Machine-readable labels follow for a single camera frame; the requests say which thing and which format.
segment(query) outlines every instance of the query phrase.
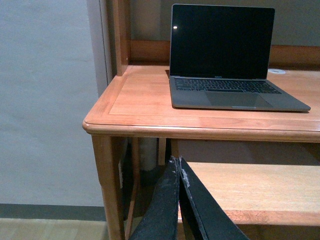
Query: gray wall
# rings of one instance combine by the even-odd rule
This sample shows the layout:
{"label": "gray wall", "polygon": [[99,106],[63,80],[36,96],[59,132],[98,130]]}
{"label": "gray wall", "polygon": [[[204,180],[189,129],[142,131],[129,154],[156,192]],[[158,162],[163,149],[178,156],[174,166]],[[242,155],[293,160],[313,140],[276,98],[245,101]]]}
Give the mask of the gray wall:
{"label": "gray wall", "polygon": [[103,206],[86,0],[0,4],[0,203]]}
{"label": "gray wall", "polygon": [[131,1],[132,39],[170,40],[174,3],[275,8],[273,45],[320,46],[318,0],[135,0]]}

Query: silver laptop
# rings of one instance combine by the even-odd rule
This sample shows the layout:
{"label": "silver laptop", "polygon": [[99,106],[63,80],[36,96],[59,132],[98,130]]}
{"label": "silver laptop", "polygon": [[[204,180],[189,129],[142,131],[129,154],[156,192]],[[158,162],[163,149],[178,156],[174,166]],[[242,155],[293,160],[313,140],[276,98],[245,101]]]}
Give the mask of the silver laptop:
{"label": "silver laptop", "polygon": [[275,10],[174,4],[170,92],[174,108],[306,112],[268,81]]}

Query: black screen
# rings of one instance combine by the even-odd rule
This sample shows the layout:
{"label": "black screen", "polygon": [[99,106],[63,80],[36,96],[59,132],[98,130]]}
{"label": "black screen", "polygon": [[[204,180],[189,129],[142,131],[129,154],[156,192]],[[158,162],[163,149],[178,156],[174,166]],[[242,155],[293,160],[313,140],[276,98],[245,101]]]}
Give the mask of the black screen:
{"label": "black screen", "polygon": [[275,10],[172,6],[170,75],[265,79]]}

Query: trackpad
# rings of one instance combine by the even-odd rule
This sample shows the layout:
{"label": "trackpad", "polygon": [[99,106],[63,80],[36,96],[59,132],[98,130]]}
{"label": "trackpad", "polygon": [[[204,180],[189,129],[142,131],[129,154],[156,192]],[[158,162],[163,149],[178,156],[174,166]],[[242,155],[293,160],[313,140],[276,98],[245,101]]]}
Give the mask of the trackpad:
{"label": "trackpad", "polygon": [[254,93],[224,93],[224,92],[207,92],[207,98],[212,106],[224,106],[224,107],[272,107],[261,96]]}

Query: wooden floor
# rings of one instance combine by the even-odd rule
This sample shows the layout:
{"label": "wooden floor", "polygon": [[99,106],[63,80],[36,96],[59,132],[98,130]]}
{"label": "wooden floor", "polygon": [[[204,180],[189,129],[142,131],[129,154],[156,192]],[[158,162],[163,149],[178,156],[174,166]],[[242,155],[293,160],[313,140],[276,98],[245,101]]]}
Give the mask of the wooden floor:
{"label": "wooden floor", "polygon": [[[240,229],[251,240],[320,240],[320,227],[249,226]],[[0,218],[0,240],[108,240],[103,221]],[[182,224],[178,239],[184,240]]]}

